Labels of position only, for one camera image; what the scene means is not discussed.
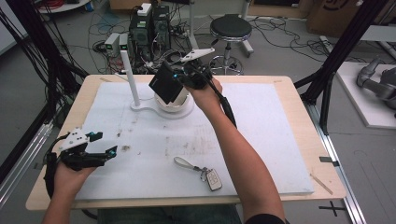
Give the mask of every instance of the human arm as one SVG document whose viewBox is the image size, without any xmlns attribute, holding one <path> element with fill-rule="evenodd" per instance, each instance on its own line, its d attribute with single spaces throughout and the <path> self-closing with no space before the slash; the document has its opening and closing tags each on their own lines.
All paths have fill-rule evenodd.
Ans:
<svg viewBox="0 0 396 224">
<path fill-rule="evenodd" d="M 219 82 L 214 78 L 212 80 L 221 91 Z M 258 214 L 271 214 L 285 220 L 282 202 L 267 167 L 256 150 L 224 115 L 218 96 L 209 86 L 203 90 L 188 90 L 215 130 L 241 200 L 245 221 Z"/>
<path fill-rule="evenodd" d="M 62 162 L 58 164 L 55 174 L 54 192 L 44 215 L 43 224 L 69 223 L 72 203 L 85 180 L 94 170 L 95 168 L 92 167 L 74 171 L 66 167 Z"/>
</svg>

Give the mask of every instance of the key fob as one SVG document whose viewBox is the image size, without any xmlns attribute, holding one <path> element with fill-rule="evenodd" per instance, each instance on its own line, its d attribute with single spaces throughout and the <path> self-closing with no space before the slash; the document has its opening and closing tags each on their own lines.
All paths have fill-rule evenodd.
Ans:
<svg viewBox="0 0 396 224">
<path fill-rule="evenodd" d="M 216 173 L 216 170 L 214 169 L 210 170 L 206 174 L 206 181 L 209 184 L 209 187 L 212 191 L 216 189 L 221 189 L 222 187 L 218 173 Z"/>
</svg>

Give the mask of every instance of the table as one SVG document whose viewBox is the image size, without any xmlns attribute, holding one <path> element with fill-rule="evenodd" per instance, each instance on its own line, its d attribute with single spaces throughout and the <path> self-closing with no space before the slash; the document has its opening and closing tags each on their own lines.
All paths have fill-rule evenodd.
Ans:
<svg viewBox="0 0 396 224">
<path fill-rule="evenodd" d="M 152 76 L 134 76 L 136 82 L 149 82 Z M 217 77 L 220 82 L 226 83 L 273 83 L 276 92 L 284 107 L 290 127 L 296 142 L 301 150 L 302 157 L 311 175 L 315 192 L 308 195 L 282 195 L 282 201 L 293 200 L 323 200 L 342 199 L 346 191 L 331 162 L 321 162 L 319 157 L 328 157 L 315 127 L 309 118 L 298 92 L 288 77 L 269 76 L 243 76 L 243 77 Z M 122 82 L 119 77 L 112 75 L 88 76 L 69 115 L 67 116 L 60 135 L 64 135 L 75 127 L 80 127 L 88 114 L 96 92 L 102 82 Z M 38 177 L 32 192 L 26 202 L 29 210 L 47 209 L 50 198 L 47 195 L 43 176 L 45 167 Z M 213 203 L 239 203 L 236 196 L 201 197 L 201 198 L 168 198 L 168 199 L 133 199 L 133 200 L 95 200 L 75 201 L 73 208 L 107 208 L 107 207 L 133 207 L 133 206 L 164 206 L 187 204 L 213 204 Z"/>
</svg>

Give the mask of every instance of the black stool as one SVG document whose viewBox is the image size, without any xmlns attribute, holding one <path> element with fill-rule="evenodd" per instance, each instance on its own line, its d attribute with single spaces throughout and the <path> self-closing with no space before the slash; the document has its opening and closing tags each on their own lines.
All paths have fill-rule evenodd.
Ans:
<svg viewBox="0 0 396 224">
<path fill-rule="evenodd" d="M 210 33 L 217 40 L 227 41 L 224 56 L 216 56 L 209 63 L 212 73 L 222 74 L 218 70 L 223 70 L 224 75 L 227 75 L 228 71 L 231 73 L 230 75 L 244 75 L 241 62 L 230 56 L 230 50 L 232 42 L 242 42 L 250 37 L 251 25 L 244 19 L 239 18 L 238 15 L 225 15 L 210 23 Z"/>
</svg>

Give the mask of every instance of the sleeve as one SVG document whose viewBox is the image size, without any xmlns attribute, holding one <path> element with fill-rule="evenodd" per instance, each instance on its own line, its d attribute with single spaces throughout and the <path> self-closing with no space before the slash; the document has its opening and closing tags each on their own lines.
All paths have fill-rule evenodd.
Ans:
<svg viewBox="0 0 396 224">
<path fill-rule="evenodd" d="M 248 219 L 245 224 L 285 224 L 285 222 L 274 215 L 258 214 Z"/>
</svg>

